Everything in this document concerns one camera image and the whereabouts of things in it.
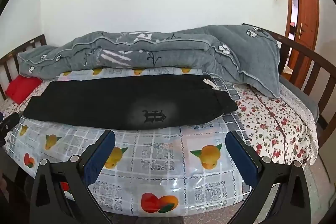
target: folded blanket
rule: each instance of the folded blanket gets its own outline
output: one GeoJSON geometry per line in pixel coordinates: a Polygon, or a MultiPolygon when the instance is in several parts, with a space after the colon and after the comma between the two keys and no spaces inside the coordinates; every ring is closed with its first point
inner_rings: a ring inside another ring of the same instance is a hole
{"type": "Polygon", "coordinates": [[[249,84],[279,97],[279,49],[263,30],[248,25],[206,26],[173,33],[93,32],[62,47],[41,46],[19,55],[20,74],[43,80],[62,72],[112,68],[186,67],[249,84]]]}
{"type": "Polygon", "coordinates": [[[24,116],[116,130],[204,124],[237,110],[206,75],[154,75],[52,82],[24,116]]]}

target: wooden headboard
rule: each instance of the wooden headboard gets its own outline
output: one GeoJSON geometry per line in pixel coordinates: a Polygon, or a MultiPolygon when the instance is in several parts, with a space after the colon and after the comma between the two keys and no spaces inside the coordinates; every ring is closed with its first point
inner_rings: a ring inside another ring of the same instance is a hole
{"type": "MultiPolygon", "coordinates": [[[[40,43],[41,46],[47,44],[47,42],[45,40],[44,34],[39,35],[38,37],[35,37],[35,38],[27,41],[26,43],[23,43],[22,45],[20,45],[17,48],[13,49],[11,52],[9,52],[8,54],[6,54],[4,57],[2,57],[0,59],[0,67],[3,66],[5,68],[7,79],[8,79],[9,82],[12,81],[12,77],[11,77],[11,74],[9,72],[9,68],[8,68],[8,63],[7,62],[10,61],[11,59],[14,59],[14,63],[15,63],[15,67],[16,67],[17,73],[19,73],[19,63],[18,63],[18,60],[17,60],[17,54],[19,52],[25,52],[28,47],[35,48],[36,47],[36,43],[40,43]]],[[[5,100],[5,99],[7,99],[7,96],[6,96],[6,94],[4,93],[3,90],[4,89],[3,89],[3,87],[2,87],[2,85],[0,83],[0,93],[2,95],[2,98],[5,100]]]]}

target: grey comforter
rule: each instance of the grey comforter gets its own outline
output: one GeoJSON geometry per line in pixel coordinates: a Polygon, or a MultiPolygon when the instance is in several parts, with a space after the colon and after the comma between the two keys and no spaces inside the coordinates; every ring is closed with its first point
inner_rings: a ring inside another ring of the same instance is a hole
{"type": "Polygon", "coordinates": [[[92,32],[62,47],[19,53],[20,74],[50,80],[65,71],[112,68],[187,67],[246,83],[280,97],[277,42],[248,25],[206,26],[173,33],[92,32]]]}

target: black pants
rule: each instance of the black pants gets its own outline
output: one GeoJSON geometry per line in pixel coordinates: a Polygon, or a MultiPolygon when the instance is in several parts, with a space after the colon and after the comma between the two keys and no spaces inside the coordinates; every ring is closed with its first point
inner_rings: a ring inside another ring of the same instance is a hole
{"type": "Polygon", "coordinates": [[[209,122],[237,110],[204,75],[154,75],[52,82],[32,97],[24,116],[40,121],[118,130],[209,122]]]}

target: drawstring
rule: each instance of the drawstring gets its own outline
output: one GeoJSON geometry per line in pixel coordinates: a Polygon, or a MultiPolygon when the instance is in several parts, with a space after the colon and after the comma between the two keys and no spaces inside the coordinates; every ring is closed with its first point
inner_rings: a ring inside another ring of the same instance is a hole
{"type": "Polygon", "coordinates": [[[210,86],[212,86],[213,90],[219,90],[219,88],[212,81],[210,81],[209,79],[205,79],[204,78],[203,82],[206,83],[206,84],[208,84],[208,85],[210,85],[210,86]]]}

